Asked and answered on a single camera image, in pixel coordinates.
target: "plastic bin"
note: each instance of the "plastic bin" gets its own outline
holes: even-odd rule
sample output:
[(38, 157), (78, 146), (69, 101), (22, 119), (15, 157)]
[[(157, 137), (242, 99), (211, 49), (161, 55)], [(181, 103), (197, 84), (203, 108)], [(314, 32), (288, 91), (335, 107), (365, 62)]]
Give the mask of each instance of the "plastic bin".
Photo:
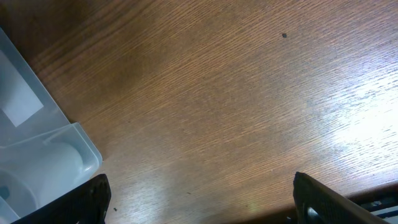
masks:
[(101, 163), (0, 29), (0, 224), (83, 184)]

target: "brown wooden surface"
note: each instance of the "brown wooden surface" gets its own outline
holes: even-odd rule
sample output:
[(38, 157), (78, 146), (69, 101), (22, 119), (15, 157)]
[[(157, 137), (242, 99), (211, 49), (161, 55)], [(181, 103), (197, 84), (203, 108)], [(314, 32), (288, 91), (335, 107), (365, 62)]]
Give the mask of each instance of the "brown wooden surface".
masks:
[(397, 1), (12, 0), (0, 22), (102, 153), (106, 223), (260, 217), (295, 171), (398, 178)]

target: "white paper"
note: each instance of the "white paper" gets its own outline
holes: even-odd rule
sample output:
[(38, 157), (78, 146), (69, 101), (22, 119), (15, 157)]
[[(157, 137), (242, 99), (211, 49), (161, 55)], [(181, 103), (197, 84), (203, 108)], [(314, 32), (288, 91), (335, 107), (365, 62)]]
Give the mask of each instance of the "white paper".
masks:
[(0, 50), (0, 108), (15, 127), (43, 107), (33, 90)]

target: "tabletop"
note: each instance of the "tabletop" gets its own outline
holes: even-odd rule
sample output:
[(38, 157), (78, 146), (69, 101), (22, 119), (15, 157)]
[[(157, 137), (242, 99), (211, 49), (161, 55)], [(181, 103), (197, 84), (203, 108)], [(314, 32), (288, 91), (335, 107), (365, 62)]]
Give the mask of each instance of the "tabletop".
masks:
[(397, 1), (5, 0), (0, 26), (103, 155), (106, 223), (230, 223), (398, 178)]

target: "white label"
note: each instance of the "white label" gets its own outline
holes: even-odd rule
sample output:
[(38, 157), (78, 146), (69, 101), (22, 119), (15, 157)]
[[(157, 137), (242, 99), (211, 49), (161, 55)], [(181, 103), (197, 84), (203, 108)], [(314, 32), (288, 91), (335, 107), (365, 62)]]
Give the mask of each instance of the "white label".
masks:
[(18, 127), (42, 107), (42, 102), (0, 50), (0, 108)]

